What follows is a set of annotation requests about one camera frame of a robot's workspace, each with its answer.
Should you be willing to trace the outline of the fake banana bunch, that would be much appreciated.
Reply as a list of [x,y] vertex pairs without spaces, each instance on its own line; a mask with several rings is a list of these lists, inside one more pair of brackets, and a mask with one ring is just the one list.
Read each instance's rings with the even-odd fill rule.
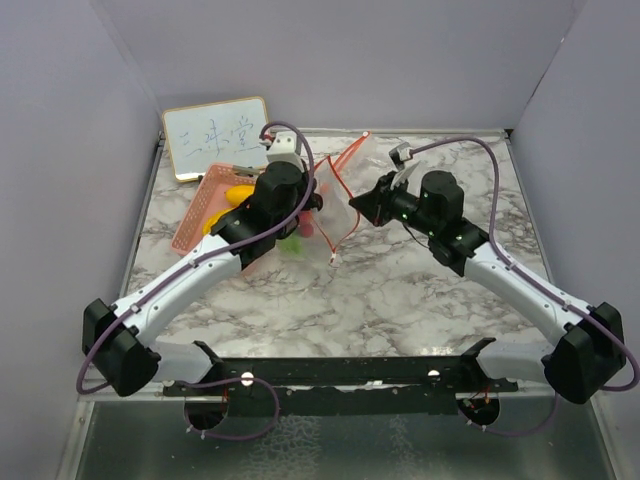
[[205,223],[202,226],[202,234],[203,235],[209,235],[211,233],[212,228],[218,223],[218,221],[227,213],[230,213],[233,211],[233,208],[228,208],[225,210],[220,210],[217,213],[215,213],[213,216],[211,216],[208,220],[205,221]]

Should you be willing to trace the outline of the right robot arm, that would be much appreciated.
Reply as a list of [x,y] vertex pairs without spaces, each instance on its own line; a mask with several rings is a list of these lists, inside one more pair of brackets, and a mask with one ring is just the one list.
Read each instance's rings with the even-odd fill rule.
[[547,383],[565,400],[584,404],[623,368],[622,319],[615,307],[573,297],[496,250],[488,234],[464,218],[464,191],[452,174],[425,174],[416,195],[395,177],[393,172],[380,177],[350,206],[376,227],[396,220],[426,235],[441,265],[499,296],[545,338],[483,348],[459,367],[467,389],[481,391],[495,378],[528,380]]

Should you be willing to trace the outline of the zip bag with yellow fruit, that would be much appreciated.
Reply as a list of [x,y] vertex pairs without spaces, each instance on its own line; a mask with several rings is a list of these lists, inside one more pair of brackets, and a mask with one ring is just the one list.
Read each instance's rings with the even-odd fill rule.
[[371,190],[378,179],[394,170],[385,153],[378,151],[377,138],[370,131],[363,132],[334,163],[339,180],[351,196]]

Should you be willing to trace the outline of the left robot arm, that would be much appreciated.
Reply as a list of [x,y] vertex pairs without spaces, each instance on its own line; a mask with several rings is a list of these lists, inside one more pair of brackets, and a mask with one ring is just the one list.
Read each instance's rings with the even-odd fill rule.
[[275,247],[298,225],[302,210],[318,208],[306,165],[274,161],[240,206],[170,269],[137,294],[113,305],[96,299],[83,312],[82,351],[111,387],[126,397],[150,382],[181,381],[206,395],[220,385],[214,353],[203,343],[165,344],[157,338],[196,299]]

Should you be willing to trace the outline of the fake yellow mango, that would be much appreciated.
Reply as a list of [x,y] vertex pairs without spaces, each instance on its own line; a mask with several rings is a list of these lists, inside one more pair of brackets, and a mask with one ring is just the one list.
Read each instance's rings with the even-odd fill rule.
[[254,190],[255,186],[253,184],[235,185],[227,189],[224,196],[228,204],[236,208],[247,200],[254,193]]

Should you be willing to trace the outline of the zip bag with red fruit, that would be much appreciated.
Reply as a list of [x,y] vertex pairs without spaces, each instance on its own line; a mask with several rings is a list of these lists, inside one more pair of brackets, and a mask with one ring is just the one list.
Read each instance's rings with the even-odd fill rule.
[[315,234],[305,239],[306,254],[292,257],[315,264],[337,268],[342,263],[340,248],[357,229],[360,214],[350,205],[353,197],[339,180],[334,163],[338,157],[327,156],[315,170],[316,192],[322,197],[323,207],[313,211]]

